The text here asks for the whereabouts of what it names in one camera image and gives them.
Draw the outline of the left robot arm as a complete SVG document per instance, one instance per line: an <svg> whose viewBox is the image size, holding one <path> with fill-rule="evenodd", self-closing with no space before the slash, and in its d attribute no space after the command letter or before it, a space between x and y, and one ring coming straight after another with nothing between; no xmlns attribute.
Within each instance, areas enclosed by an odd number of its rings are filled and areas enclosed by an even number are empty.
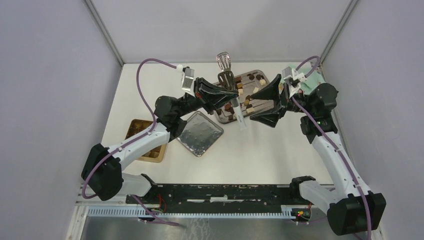
<svg viewBox="0 0 424 240"><path fill-rule="evenodd" d="M182 97L160 96L155 102L153 123L145 130L121 143L103 146L98 143L89 152L81 178L84 180L82 196L107 201L124 185L122 171L148 151L178 138L187 125L182 117L203 108L208 113L223 107L239 94L211 84L204 78L194 81L194 94Z"/></svg>

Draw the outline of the metal serving tongs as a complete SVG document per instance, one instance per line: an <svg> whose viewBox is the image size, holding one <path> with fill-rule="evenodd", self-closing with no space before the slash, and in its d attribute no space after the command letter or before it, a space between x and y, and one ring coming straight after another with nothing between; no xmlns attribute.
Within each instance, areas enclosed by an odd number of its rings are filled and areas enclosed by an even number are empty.
<svg viewBox="0 0 424 240"><path fill-rule="evenodd" d="M235 82L234 74L231 70L231 58L228 52L224 51L218 53L216 55L216 60L219 68L221 69L221 73L218 74L218 81L220 85L225 88L227 91L236 91L238 93L238 89ZM244 116L242 113L242 109L240 106L238 96L230 100L231 106L234 110L235 117L239 124L239 128L241 131L247 129L246 122L244 120Z"/></svg>

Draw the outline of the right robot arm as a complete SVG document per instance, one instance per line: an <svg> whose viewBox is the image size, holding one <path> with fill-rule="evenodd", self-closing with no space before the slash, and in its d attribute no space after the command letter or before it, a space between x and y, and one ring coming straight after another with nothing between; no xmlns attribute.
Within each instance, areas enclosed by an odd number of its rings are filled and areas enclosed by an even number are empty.
<svg viewBox="0 0 424 240"><path fill-rule="evenodd" d="M295 204L307 200L319 208L338 236L366 232L370 239L387 202L360 177L342 145L331 115L337 105L338 91L324 82L311 93L303 94L300 83L299 79L278 74L271 83L251 95L252 99L272 101L273 107L250 119L273 128L287 112L303 113L301 131L320 155L334 190L325 188L312 176L301 176L292 179L289 199Z"/></svg>

